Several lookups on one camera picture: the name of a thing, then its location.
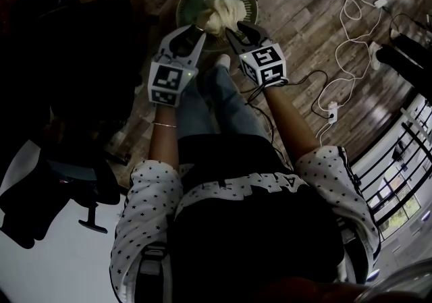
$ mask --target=bracelet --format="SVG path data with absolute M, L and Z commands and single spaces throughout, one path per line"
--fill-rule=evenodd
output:
M 163 126 L 168 128 L 176 128 L 177 126 L 171 126 L 169 124 L 163 124 L 163 123 L 156 123 L 155 121 L 151 122 L 152 124 L 155 124 L 156 126 Z

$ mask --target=white cloth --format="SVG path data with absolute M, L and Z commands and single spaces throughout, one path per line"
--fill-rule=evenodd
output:
M 182 165 L 181 175 L 192 167 Z M 277 194 L 287 188 L 293 194 L 302 184 L 314 187 L 331 205 L 341 228 L 342 239 L 348 243 L 352 232 L 344 229 L 352 222 L 366 251 L 369 272 L 380 249 L 377 227 L 361 193 L 354 185 L 345 150 L 324 146 L 297 161 L 298 175 L 284 173 L 254 173 L 225 181 L 225 187 L 217 182 L 197 186 L 183 196 L 180 176 L 173 168 L 157 161 L 145 161 L 136 166 L 131 175 L 131 185 L 125 209 L 116 229 L 116 239 L 111 253 L 111 282 L 120 302 L 134 303 L 135 280 L 141 261 L 141 250 L 155 242 L 167 241 L 167 218 L 177 217 L 186 206 L 206 198 L 243 200 L 252 194 L 251 186 L 262 187 Z M 337 268 L 338 280 L 356 282 L 352 263 L 346 254 Z M 171 273 L 164 271 L 166 282 Z M 171 286 L 164 287 L 164 301 L 171 297 Z
M 237 22 L 246 17 L 246 8 L 241 0 L 205 0 L 208 7 L 196 21 L 196 25 L 209 34 L 220 37 L 225 29 L 238 31 Z

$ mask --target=charger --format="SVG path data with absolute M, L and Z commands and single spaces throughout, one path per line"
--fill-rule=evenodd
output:
M 387 4 L 388 4 L 387 0 L 378 0 L 374 2 L 375 7 L 377 7 L 378 9 L 385 7 Z

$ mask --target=sleeve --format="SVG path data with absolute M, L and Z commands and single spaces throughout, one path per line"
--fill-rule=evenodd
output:
M 175 213 L 182 196 L 180 177 L 168 164 L 148 160 L 133 169 L 109 266 L 120 302 L 133 302 L 141 251 L 155 242 L 166 244 L 167 218 Z
M 370 273 L 381 249 L 379 230 L 354 179 L 346 151 L 324 146 L 301 157 L 295 167 L 297 174 L 331 205 L 345 248 L 353 238 L 361 241 L 367 257 L 365 270 Z

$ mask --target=plug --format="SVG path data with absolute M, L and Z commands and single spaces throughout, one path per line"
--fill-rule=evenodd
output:
M 382 7 L 385 7 L 388 4 L 388 2 L 387 2 L 387 0 L 378 0 L 378 1 L 375 1 L 374 4 L 375 4 L 375 7 L 377 7 L 378 9 L 381 9 Z
M 338 121 L 338 104 L 335 101 L 332 101 L 329 104 L 329 119 L 327 120 L 329 124 L 334 124 Z

